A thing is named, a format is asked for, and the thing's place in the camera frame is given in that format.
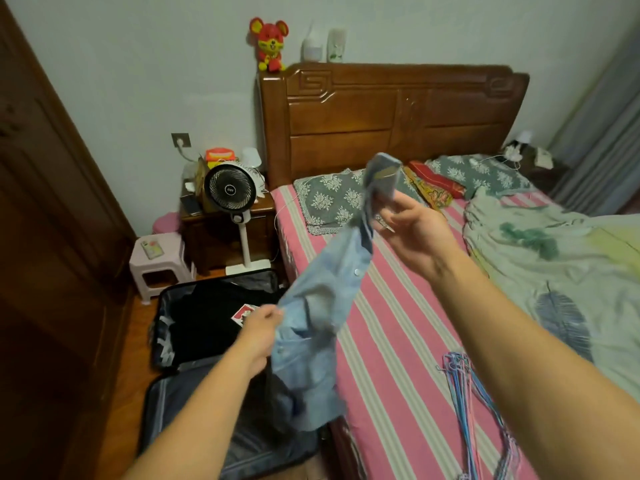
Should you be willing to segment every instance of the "fan stand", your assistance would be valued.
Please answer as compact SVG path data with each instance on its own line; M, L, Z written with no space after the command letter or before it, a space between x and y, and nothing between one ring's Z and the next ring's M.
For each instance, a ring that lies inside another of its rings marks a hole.
M249 254L249 240L246 236L246 223L251 219L251 212L245 210L242 216L236 214L231 216L231 220L238 224L240 227L240 244L242 245L242 256L244 264L235 264L233 266L227 266L225 272L227 276L233 274L247 273L249 271L258 271L260 269L270 269L271 261L268 259L260 259L258 261L251 261L251 254Z

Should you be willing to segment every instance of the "gray curtain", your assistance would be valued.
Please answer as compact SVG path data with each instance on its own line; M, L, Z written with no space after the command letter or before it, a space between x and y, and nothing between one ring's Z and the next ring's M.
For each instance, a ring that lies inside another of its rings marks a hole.
M571 171L551 193L567 209L615 214L640 187L640 29L562 129L551 153Z

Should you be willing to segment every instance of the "pink stool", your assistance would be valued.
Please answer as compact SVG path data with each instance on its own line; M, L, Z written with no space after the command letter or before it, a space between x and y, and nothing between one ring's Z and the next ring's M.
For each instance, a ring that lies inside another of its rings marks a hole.
M164 251L162 256L149 259L145 250L142 249L141 241L144 239L155 239ZM179 283L188 283L196 279L196 266L191 263L189 269L184 262L184 242L177 232L153 234L140 237L133 246L133 252L129 259L129 268L136 282L142 304L148 305L151 297L158 296L160 291L167 288L149 288L143 275L155 273L156 271L171 271Z
M178 212L169 212L162 217L158 217L152 229L154 234L178 232L180 230L180 215Z

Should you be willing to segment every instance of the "light blue denim shirt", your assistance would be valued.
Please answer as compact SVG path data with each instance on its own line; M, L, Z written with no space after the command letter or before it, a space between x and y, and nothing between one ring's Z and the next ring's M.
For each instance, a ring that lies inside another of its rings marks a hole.
M344 414L335 390L335 336L373 255L372 197L392 198L402 163L378 153L367 164L361 211L327 244L278 307L284 320L271 353L269 395L274 423L313 431Z

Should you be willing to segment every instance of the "wooden headboard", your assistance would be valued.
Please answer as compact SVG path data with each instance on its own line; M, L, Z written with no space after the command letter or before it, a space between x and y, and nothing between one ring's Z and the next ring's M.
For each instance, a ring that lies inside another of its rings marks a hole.
M495 153L529 84L507 66L295 64L258 74L269 187L402 161Z

